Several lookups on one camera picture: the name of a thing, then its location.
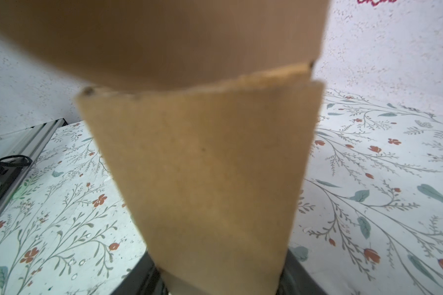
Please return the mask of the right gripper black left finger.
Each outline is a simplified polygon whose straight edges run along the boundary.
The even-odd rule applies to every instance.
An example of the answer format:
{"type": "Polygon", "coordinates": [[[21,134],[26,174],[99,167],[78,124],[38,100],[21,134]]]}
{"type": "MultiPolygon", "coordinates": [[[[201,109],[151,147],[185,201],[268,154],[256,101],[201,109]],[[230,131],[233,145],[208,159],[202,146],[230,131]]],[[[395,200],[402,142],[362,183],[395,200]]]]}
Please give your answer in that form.
{"type": "Polygon", "coordinates": [[[166,295],[166,285],[147,252],[112,295],[166,295]]]}

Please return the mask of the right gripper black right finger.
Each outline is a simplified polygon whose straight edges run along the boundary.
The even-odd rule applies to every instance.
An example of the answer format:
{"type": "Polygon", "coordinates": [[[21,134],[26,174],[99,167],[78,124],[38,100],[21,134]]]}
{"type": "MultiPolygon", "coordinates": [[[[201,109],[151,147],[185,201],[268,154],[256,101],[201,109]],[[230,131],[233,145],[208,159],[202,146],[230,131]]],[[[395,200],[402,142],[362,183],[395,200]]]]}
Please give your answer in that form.
{"type": "Polygon", "coordinates": [[[293,252],[287,251],[278,295],[326,295],[327,293],[307,273],[293,252]]]}

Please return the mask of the brown cardboard box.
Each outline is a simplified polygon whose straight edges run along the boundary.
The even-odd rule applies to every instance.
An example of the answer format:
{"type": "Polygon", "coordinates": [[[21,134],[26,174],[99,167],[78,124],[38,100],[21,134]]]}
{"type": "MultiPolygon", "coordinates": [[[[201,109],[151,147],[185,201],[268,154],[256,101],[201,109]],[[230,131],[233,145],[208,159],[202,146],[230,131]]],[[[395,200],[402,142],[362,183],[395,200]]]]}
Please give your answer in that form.
{"type": "Polygon", "coordinates": [[[76,102],[174,295],[274,295],[324,85],[328,1],[0,1],[76,102]]]}

